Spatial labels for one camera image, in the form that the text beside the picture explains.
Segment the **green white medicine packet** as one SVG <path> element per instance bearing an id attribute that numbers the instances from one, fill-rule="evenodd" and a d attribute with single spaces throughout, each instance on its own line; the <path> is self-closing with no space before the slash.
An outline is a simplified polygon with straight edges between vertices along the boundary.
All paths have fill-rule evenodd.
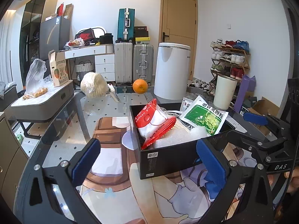
<path id="1" fill-rule="evenodd" d="M 220 133 L 228 112 L 210 106 L 201 96 L 180 115 L 180 119 L 193 127 L 205 127 L 210 136 Z"/>

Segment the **black storage box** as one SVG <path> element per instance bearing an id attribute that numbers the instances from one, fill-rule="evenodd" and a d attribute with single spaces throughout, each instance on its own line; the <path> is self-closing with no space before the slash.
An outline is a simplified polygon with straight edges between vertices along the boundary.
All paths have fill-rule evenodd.
<path id="1" fill-rule="evenodd" d="M 167 175 L 198 165 L 200 163 L 196 151 L 198 140 L 184 140 L 181 144 L 157 149 L 141 149 L 144 139 L 141 137 L 134 119 L 143 107 L 143 104 L 131 105 L 129 109 L 131 139 L 140 179 Z"/>

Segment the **teal suitcase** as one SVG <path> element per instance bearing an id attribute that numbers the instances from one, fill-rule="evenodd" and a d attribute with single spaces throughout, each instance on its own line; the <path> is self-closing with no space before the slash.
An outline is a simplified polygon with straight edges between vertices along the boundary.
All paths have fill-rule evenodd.
<path id="1" fill-rule="evenodd" d="M 117 40 L 120 42 L 133 41 L 135 24 L 135 9 L 119 9 Z"/>

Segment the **wicker basket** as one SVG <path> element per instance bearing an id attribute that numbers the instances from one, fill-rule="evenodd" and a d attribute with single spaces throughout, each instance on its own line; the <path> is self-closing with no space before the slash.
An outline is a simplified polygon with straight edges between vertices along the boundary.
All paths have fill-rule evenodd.
<path id="1" fill-rule="evenodd" d="M 90 60 L 81 61 L 75 66 L 76 79 L 81 81 L 85 74 L 94 71 L 94 64 Z"/>

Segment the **open cardboard box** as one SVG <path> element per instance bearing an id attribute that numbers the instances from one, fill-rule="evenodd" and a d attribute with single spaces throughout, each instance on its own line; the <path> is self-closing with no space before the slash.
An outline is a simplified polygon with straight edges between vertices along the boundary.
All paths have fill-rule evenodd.
<path id="1" fill-rule="evenodd" d="M 267 115 L 271 114 L 273 116 L 277 116 L 279 111 L 279 107 L 269 101 L 268 99 L 262 97 L 258 100 L 251 108 L 248 108 L 250 113 L 259 114 L 259 115 Z M 261 133 L 265 136 L 270 132 L 265 126 L 258 125 L 256 123 L 252 123 Z"/>

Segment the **small white cylinder bin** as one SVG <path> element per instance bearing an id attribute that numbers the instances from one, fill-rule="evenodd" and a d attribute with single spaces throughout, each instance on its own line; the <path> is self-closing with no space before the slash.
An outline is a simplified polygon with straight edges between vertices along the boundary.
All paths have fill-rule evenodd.
<path id="1" fill-rule="evenodd" d="M 216 108 L 227 110 L 233 98 L 237 81 L 224 75 L 217 76 L 213 104 Z"/>

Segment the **white suitcase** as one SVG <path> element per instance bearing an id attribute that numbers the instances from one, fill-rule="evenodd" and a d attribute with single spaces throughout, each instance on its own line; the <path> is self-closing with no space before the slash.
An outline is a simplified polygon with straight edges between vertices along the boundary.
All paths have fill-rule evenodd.
<path id="1" fill-rule="evenodd" d="M 116 83 L 132 82 L 133 44 L 115 44 L 115 81 Z"/>

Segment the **white fluffy soft object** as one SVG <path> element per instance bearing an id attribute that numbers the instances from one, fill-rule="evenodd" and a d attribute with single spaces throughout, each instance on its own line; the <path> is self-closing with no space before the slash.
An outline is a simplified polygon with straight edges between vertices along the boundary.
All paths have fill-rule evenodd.
<path id="1" fill-rule="evenodd" d="M 156 140 L 149 148 L 158 149 L 168 146 L 174 146 L 182 143 L 196 141 L 201 138 L 208 137 L 209 134 L 205 127 L 199 126 L 191 130 L 183 128 L 173 128 L 168 133 L 163 135 L 160 139 Z"/>

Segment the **shoe rack with shoes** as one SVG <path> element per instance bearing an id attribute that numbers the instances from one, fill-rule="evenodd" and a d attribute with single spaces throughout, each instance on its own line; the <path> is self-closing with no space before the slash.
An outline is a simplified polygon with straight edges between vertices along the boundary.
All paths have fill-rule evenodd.
<path id="1" fill-rule="evenodd" d="M 213 52 L 210 68 L 213 79 L 210 81 L 211 91 L 216 90 L 217 78 L 226 76 L 237 82 L 240 87 L 243 76 L 249 72 L 250 47 L 247 41 L 223 41 L 218 39 L 210 43 Z"/>

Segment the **white desk with drawers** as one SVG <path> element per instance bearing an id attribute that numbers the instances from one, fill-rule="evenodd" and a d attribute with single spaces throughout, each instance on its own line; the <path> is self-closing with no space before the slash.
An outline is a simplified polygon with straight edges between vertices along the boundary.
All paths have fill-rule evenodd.
<path id="1" fill-rule="evenodd" d="M 76 65 L 81 61 L 90 60 L 94 64 L 93 72 L 101 74 L 107 82 L 115 81 L 114 48 L 113 44 L 106 44 L 85 46 L 64 51 L 65 59 L 69 66 L 70 78 L 76 79 Z"/>

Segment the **cardboard fruit box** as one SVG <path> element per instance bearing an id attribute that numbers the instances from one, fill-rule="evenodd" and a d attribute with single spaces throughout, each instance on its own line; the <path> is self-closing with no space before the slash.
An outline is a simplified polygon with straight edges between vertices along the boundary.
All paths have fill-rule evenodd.
<path id="1" fill-rule="evenodd" d="M 49 51 L 48 58 L 53 85 L 62 86 L 69 80 L 64 52 Z"/>

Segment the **grey flat case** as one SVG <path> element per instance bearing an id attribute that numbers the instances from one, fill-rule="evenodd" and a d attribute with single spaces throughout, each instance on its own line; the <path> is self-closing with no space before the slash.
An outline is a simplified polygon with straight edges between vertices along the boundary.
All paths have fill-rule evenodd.
<path id="1" fill-rule="evenodd" d="M 18 121 L 47 122 L 64 107 L 73 95 L 73 81 L 68 80 L 65 84 L 54 87 L 37 98 L 26 100 L 19 98 L 11 105 L 12 113 Z"/>

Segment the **purple paper bag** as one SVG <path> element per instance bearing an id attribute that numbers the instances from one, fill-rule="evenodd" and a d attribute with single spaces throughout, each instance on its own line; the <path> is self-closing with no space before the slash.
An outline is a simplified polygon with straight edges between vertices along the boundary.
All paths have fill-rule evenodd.
<path id="1" fill-rule="evenodd" d="M 242 81 L 240 84 L 239 92 L 234 104 L 234 111 L 239 113 L 241 111 L 243 101 L 245 99 L 245 95 L 248 91 L 254 92 L 256 86 L 256 78 L 255 76 L 249 77 L 244 75 L 242 77 Z"/>

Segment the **white printed foil packet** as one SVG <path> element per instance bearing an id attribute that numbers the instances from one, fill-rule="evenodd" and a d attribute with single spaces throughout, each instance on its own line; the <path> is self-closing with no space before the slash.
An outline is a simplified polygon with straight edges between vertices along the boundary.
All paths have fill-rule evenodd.
<path id="1" fill-rule="evenodd" d="M 182 99 L 182 103 L 181 103 L 181 106 L 180 106 L 180 111 L 185 112 L 186 109 L 187 109 L 188 107 L 190 107 L 191 104 L 193 104 L 193 102 L 194 102 L 193 100 L 184 97 L 184 98 Z"/>

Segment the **red white balloon glue bag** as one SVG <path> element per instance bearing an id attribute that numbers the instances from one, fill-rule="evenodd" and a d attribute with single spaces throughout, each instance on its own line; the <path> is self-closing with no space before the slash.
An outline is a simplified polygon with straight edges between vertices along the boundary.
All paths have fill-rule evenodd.
<path id="1" fill-rule="evenodd" d="M 176 123 L 175 116 L 168 116 L 157 104 L 157 99 L 151 100 L 135 116 L 135 124 L 139 134 L 144 138 L 141 147 L 145 150 L 156 140 L 168 133 Z"/>

